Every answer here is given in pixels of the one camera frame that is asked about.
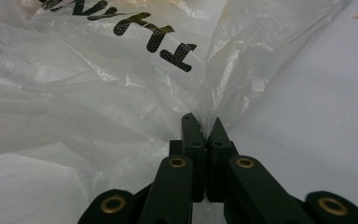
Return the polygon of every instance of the clear plastic bag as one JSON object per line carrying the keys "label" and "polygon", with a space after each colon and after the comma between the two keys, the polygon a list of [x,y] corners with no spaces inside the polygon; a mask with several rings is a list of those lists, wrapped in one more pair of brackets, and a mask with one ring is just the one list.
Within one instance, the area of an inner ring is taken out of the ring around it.
{"label": "clear plastic bag", "polygon": [[[206,135],[239,119],[349,2],[0,1],[0,224],[145,187],[182,115]],[[221,205],[193,219],[224,223]]]}

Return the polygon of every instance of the white surface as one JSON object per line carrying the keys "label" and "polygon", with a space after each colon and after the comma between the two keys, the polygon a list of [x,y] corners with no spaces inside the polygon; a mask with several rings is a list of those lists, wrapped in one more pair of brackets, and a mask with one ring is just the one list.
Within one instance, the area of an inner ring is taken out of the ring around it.
{"label": "white surface", "polygon": [[228,135],[299,199],[358,205],[358,0],[311,43]]}

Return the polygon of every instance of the white plastic bag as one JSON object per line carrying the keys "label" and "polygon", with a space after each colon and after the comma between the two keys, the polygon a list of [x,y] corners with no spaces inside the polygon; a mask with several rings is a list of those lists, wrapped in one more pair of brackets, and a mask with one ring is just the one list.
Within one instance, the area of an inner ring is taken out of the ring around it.
{"label": "white plastic bag", "polygon": [[237,120],[349,2],[1,0],[0,223],[74,223],[145,187],[182,115]]}

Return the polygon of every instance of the metal rivet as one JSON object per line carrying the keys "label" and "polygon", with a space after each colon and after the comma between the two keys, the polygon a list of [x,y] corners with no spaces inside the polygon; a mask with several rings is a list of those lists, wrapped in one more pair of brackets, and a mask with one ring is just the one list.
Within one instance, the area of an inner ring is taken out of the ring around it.
{"label": "metal rivet", "polygon": [[[115,207],[109,207],[108,204],[112,201],[117,201],[118,202],[118,206]],[[113,195],[112,197],[106,198],[105,200],[103,200],[103,203],[101,204],[101,209],[107,213],[107,214],[112,214],[112,213],[116,213],[118,211],[120,211],[121,209],[123,209],[123,207],[126,205],[126,200],[120,196],[120,195]]]}
{"label": "metal rivet", "polygon": [[180,168],[186,166],[186,161],[180,158],[171,159],[168,164],[172,167]]}
{"label": "metal rivet", "polygon": [[[331,207],[329,206],[329,203],[333,203],[334,205],[337,206],[336,207]],[[348,214],[348,209],[347,207],[342,204],[341,202],[332,199],[332,198],[321,198],[318,200],[318,204],[319,206],[322,207],[322,209],[324,209],[324,211],[339,216],[339,217],[343,217],[346,216]]]}
{"label": "metal rivet", "polygon": [[240,158],[237,159],[237,165],[239,165],[242,168],[252,168],[255,166],[255,163],[249,159]]}

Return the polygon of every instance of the brass grommet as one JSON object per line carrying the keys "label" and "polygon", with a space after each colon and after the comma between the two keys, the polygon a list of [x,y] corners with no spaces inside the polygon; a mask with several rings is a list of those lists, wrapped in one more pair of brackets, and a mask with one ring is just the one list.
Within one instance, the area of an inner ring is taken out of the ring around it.
{"label": "brass grommet", "polygon": [[237,165],[242,168],[252,168],[255,166],[255,163],[249,159],[239,158],[237,159]]}
{"label": "brass grommet", "polygon": [[[118,206],[109,207],[108,204],[112,201],[118,201]],[[116,194],[103,200],[103,203],[101,204],[101,209],[107,214],[112,214],[123,209],[126,203],[126,200],[121,195]]]}
{"label": "brass grommet", "polygon": [[186,161],[180,158],[173,158],[168,162],[168,164],[171,167],[180,168],[186,166]]}
{"label": "brass grommet", "polygon": [[[328,205],[329,203],[333,203],[334,205],[337,206],[337,208],[329,206]],[[348,214],[348,208],[344,204],[342,204],[341,202],[335,199],[321,198],[318,200],[318,204],[319,206],[322,207],[322,209],[324,209],[324,211],[336,215],[338,217],[343,217]]]}

